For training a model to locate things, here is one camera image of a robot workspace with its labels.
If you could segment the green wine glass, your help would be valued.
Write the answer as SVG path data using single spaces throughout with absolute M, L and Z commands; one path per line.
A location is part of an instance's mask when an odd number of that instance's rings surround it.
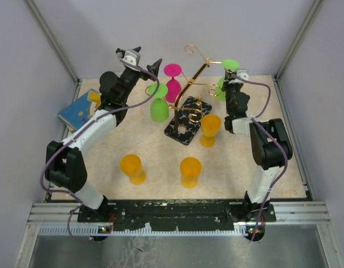
M 217 100 L 225 101 L 226 92 L 222 91 L 223 83 L 226 80 L 226 78 L 229 77 L 232 71 L 237 70 L 240 65 L 236 60 L 233 60 L 233 59 L 223 60 L 221 61 L 221 65 L 224 67 L 225 72 L 224 72 L 224 76 L 219 79 L 217 86 L 215 87 L 215 95 L 216 95 Z
M 150 117 L 154 122 L 165 122 L 169 118 L 169 107 L 164 99 L 167 93 L 167 86 L 160 83 L 157 92 L 154 94 L 154 100 L 150 106 Z

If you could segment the pink wine glass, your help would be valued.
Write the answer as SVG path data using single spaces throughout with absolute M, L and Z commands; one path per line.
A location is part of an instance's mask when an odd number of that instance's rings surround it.
M 176 80 L 176 77 L 182 73 L 182 68 L 180 65 L 171 63 L 164 67 L 164 74 L 170 78 L 166 83 L 168 88 L 168 93 L 165 96 L 165 99 L 169 103 L 175 103 L 177 96 L 181 92 L 181 85 Z

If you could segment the gold wine glass rack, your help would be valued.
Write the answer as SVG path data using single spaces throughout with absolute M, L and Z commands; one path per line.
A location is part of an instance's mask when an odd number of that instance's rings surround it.
M 192 86 L 198 85 L 196 80 L 206 68 L 212 64 L 221 64 L 221 61 L 213 61 L 210 57 L 203 56 L 202 59 L 204 63 L 197 72 L 191 78 L 185 78 L 187 83 L 181 88 L 181 92 L 177 96 L 175 103 L 166 101 L 169 111 L 173 111 L 174 117 L 164 129 L 164 134 L 185 146 L 191 143 L 200 129 L 202 118 L 211 112 L 212 106 L 202 101 L 201 96 L 190 96 L 183 104 L 180 104 L 180 101 Z M 145 93 L 150 95 L 154 90 L 158 90 L 158 88 L 156 84 L 150 85 L 146 87 Z

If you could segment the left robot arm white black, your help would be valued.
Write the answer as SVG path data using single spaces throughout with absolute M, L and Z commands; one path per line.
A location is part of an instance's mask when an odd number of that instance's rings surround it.
M 99 222 L 109 216 L 108 201 L 88 181 L 84 155 L 124 120 L 130 109 L 127 105 L 128 97 L 140 79 L 159 82 L 162 59 L 142 68 L 139 66 L 140 50 L 140 47 L 116 50 L 118 60 L 125 69 L 121 75 L 107 71 L 100 76 L 101 104 L 94 115 L 71 136 L 60 142 L 51 141 L 46 149 L 46 164 L 40 180 L 47 180 L 58 186 L 58 193 L 71 195 L 89 208 L 90 216 Z

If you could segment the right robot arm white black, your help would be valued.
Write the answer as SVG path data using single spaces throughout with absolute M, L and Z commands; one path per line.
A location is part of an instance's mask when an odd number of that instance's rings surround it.
M 262 215 L 262 208 L 269 200 L 275 183 L 284 175 L 289 160 L 293 157 L 293 148 L 282 119 L 257 121 L 260 116 L 247 116 L 250 96 L 242 91 L 245 83 L 260 85 L 268 90 L 264 112 L 271 98 L 271 88 L 263 83 L 251 82 L 242 70 L 225 71 L 222 92 L 226 94 L 225 129 L 235 135 L 250 138 L 251 151 L 256 170 L 253 182 L 247 190 L 243 206 L 243 216 L 255 221 Z

